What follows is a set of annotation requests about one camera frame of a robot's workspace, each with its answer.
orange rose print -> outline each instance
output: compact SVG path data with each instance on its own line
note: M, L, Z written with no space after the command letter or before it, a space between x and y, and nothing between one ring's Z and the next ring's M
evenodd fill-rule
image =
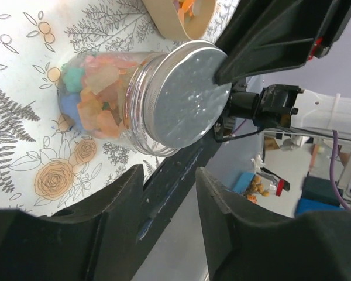
M73 167L67 160L52 160L38 171L35 192L48 200L57 200L71 188L73 178Z
M97 147L93 139L84 139L75 147L74 153L70 155L69 163L80 165L89 162L94 158L96 150Z

glass jar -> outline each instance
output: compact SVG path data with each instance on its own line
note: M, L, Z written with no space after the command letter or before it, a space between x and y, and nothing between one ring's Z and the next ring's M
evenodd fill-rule
M196 40L170 54L94 52L63 66L58 104L67 122L93 137L167 157L213 126L231 84L214 72L226 54Z

metal lid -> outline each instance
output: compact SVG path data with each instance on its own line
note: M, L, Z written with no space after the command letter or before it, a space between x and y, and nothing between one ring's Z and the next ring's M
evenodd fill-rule
M218 86L214 74L226 54L195 40L171 52L154 72L144 98L144 123L168 148L184 148L213 126L229 98L231 83Z

floral tablecloth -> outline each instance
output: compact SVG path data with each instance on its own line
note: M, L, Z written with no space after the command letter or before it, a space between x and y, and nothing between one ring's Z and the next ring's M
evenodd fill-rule
M214 42L238 0L218 0ZM60 66L89 50L170 52L141 0L0 0L0 208L52 215L134 164L163 161L69 131L57 105Z

purple cable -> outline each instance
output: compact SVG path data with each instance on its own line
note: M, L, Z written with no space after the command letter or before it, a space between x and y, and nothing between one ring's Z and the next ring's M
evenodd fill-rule
M240 123L240 125L234 130L234 132L232 132L232 135L234 135L242 126L243 124L247 121L247 119L243 120L242 123Z
M333 130L333 151L332 151L332 156L330 159L330 167L329 167L330 182L332 184L334 194L337 197L340 204L343 206L343 208L345 208L346 210L349 210L350 207L347 205L346 201L343 200L342 196L340 196L337 185L335 184L335 180L334 180L334 163L335 163L335 158L337 153L338 153L338 132L336 130Z

